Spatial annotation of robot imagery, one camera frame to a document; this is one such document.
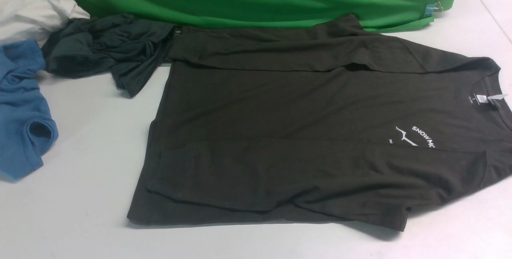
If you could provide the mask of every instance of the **blue fabric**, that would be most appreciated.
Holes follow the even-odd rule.
[[[0,47],[0,172],[12,179],[39,169],[58,137],[35,80],[44,67],[34,39]]]

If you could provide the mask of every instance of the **neckline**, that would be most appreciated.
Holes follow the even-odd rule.
[[[495,112],[498,113],[503,124],[508,128],[502,128],[492,122],[488,121],[485,117],[481,116],[475,111],[475,106],[468,100],[468,95],[472,94],[472,90],[479,82],[483,83],[485,87],[486,96],[493,96],[502,94],[499,82],[499,71],[498,66],[490,66],[491,71],[487,72],[482,77],[479,77],[476,81],[471,84],[461,84],[457,89],[457,102],[459,106],[465,111],[468,116],[471,116],[473,121],[478,122],[478,126],[482,129],[483,133],[490,133],[489,130],[500,130],[501,133],[506,133],[508,136],[512,135],[512,111],[505,100],[498,100],[499,108],[496,108]]]

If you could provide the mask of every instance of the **t-shirt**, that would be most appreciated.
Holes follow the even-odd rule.
[[[489,58],[365,32],[184,27],[128,218],[356,220],[403,231],[512,173]]]
[[[34,39],[0,46],[0,173],[11,179],[41,168],[58,137],[35,79],[44,66]]]
[[[111,72],[117,88],[134,97],[169,52],[173,28],[130,14],[72,20],[42,47],[46,71],[68,78]]]

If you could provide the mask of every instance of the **shirt sleeve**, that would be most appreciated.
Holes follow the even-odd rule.
[[[310,33],[290,32],[296,38],[271,35],[264,28],[253,28],[243,37],[232,33],[176,35],[169,57],[199,68],[229,70],[327,72],[356,64],[379,72],[424,74],[470,63],[499,70],[489,58],[470,58],[356,28],[327,25]]]
[[[175,201],[266,212],[283,204],[403,231],[408,210],[476,191],[488,154],[351,141],[196,142],[163,150],[148,189]]]

